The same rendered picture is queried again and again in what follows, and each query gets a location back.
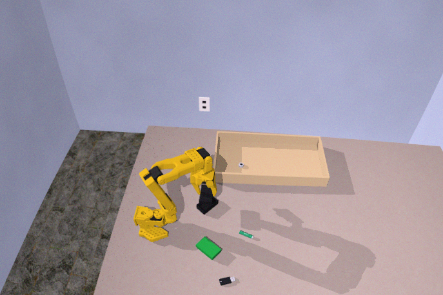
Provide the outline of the black usb flash drive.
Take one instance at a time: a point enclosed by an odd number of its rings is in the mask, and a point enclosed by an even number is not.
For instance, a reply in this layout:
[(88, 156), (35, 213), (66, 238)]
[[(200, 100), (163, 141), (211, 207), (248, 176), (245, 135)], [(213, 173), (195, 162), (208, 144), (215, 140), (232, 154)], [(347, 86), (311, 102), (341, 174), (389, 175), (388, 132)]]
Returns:
[(219, 281), (220, 281), (221, 285), (226, 285), (226, 284), (229, 284), (229, 283), (232, 283), (233, 281), (235, 281), (235, 278), (234, 277), (221, 278), (221, 279), (219, 279)]

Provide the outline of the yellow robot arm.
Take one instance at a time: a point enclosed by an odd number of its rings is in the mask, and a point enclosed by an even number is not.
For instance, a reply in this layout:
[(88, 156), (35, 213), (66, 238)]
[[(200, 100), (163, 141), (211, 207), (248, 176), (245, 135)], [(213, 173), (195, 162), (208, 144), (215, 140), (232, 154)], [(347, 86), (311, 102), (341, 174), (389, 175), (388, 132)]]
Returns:
[[(196, 170), (205, 174), (212, 170), (212, 160), (207, 150), (198, 147), (187, 150), (178, 157), (156, 162), (151, 170), (145, 168), (139, 173), (145, 185), (158, 199), (157, 203), (161, 208), (151, 210), (147, 207), (138, 207), (135, 220), (140, 227), (139, 236), (145, 237), (151, 242), (168, 237), (168, 232), (161, 227), (177, 220), (177, 210), (172, 199), (169, 199), (170, 197), (163, 192), (164, 190), (159, 184), (166, 184)], [(164, 175), (161, 172), (162, 169), (173, 170)], [(158, 227), (154, 227), (155, 225)]]

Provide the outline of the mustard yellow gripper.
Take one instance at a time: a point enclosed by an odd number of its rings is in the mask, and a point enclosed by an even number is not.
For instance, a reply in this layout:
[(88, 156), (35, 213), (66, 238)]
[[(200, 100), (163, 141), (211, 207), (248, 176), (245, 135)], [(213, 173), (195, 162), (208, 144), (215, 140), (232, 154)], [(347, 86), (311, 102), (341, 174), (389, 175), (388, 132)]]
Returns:
[(193, 171), (190, 174), (190, 182), (192, 186), (195, 188), (198, 194), (201, 193), (198, 185), (206, 184), (208, 188), (211, 188), (213, 196), (217, 193), (217, 186), (215, 182), (215, 170), (212, 168), (211, 171), (200, 174), (198, 171)]

